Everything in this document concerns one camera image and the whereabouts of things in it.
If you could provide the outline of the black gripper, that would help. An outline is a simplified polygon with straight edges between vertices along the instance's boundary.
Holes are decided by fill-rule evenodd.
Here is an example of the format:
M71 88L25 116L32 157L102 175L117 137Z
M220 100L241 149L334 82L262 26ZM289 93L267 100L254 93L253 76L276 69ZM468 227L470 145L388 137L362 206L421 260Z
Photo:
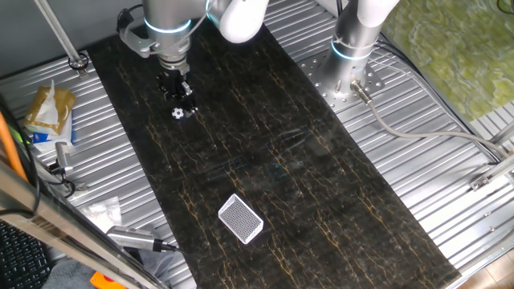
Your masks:
M195 94L187 82L186 75L178 70L162 71L158 74L158 88L165 101L171 101L174 96L184 96L183 108L186 118L198 112Z

